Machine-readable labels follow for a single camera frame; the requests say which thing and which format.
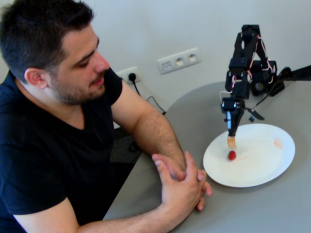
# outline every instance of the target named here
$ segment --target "white plate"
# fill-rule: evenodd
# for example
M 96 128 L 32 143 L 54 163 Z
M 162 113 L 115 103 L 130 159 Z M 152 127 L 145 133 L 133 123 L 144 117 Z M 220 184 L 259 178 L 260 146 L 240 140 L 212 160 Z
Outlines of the white plate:
M 228 132 L 207 148 L 203 165 L 214 181 L 231 187 L 252 187 L 281 175 L 292 163 L 295 144 L 284 130 L 266 124 L 243 125 L 236 134 L 237 158 L 228 159 Z

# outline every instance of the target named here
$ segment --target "nose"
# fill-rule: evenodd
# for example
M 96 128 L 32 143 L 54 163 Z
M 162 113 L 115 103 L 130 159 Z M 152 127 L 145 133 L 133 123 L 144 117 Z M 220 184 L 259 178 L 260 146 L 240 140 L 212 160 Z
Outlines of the nose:
M 95 72 L 101 73 L 104 70 L 107 70 L 110 68 L 109 62 L 107 62 L 107 60 L 104 59 L 104 57 L 101 56 L 100 53 L 97 51 L 95 53 L 95 58 L 96 58 Z

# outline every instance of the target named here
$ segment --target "hand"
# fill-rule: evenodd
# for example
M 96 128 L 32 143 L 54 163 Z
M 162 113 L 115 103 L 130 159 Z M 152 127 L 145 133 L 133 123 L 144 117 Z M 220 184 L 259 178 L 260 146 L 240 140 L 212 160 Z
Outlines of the hand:
M 184 166 L 182 166 L 180 163 L 178 163 L 176 160 L 167 157 L 165 155 L 162 154 L 153 154 L 152 155 L 152 160 L 155 162 L 157 160 L 161 160 L 165 163 L 165 165 L 167 166 L 171 177 L 174 180 L 177 181 L 183 181 L 186 177 L 186 168 Z
M 205 192 L 212 194 L 210 185 L 205 181 L 206 173 L 203 173 L 203 180 L 198 181 L 198 168 L 195 161 L 188 152 L 186 158 L 186 177 L 183 181 L 175 181 L 171 178 L 170 172 L 161 160 L 156 160 L 158 172 L 162 182 L 162 205 L 170 214 L 177 213 L 178 220 L 184 220 L 193 209 L 203 209 L 205 205 Z
M 161 155 L 161 154 L 153 154 L 152 155 L 152 160 L 153 161 L 157 161 L 157 160 L 161 160 L 165 163 L 165 165 L 167 166 L 170 175 L 173 179 L 177 180 L 177 181 L 183 181 L 186 177 L 186 173 L 185 173 L 185 169 L 182 168 L 182 166 L 174 159 L 167 157 L 165 155 Z M 207 174 L 204 170 L 198 170 L 197 172 L 197 179 L 198 181 L 204 181 L 206 180 Z M 212 191 L 211 189 L 208 189 L 205 186 L 203 186 L 202 191 L 204 193 L 206 193 L 208 196 L 212 196 Z M 202 211 L 204 209 L 205 206 L 205 197 L 201 197 L 201 200 L 198 203 L 198 210 Z

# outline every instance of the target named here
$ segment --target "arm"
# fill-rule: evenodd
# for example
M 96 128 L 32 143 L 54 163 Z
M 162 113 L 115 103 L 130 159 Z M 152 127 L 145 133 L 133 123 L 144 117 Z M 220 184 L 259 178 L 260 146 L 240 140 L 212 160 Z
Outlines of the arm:
M 162 161 L 155 162 L 162 182 L 162 204 L 149 212 L 135 217 L 97 221 L 79 226 L 68 199 L 60 204 L 35 214 L 14 217 L 28 233 L 166 233 L 180 224 L 204 196 L 208 183 L 198 181 L 198 169 L 189 153 L 185 154 L 187 176 L 177 182 L 169 174 Z
M 145 229 L 150 229 L 150 233 L 160 233 L 175 227 L 172 224 L 172 215 L 162 207 L 135 217 L 97 221 L 79 226 L 68 199 L 48 210 L 14 217 L 28 233 L 139 233 Z
M 112 105 L 114 121 L 133 134 L 140 148 L 152 155 L 163 154 L 186 167 L 183 152 L 167 119 L 126 83 Z

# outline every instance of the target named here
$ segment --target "man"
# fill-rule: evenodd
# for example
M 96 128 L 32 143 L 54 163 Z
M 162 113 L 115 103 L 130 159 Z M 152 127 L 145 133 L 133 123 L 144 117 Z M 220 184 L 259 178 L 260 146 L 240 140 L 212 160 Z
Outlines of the man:
M 171 126 L 98 53 L 93 12 L 73 0 L 16 0 L 0 45 L 0 229 L 11 233 L 168 232 L 211 188 Z M 109 161 L 113 121 L 152 155 L 162 204 L 102 221 L 120 189 Z

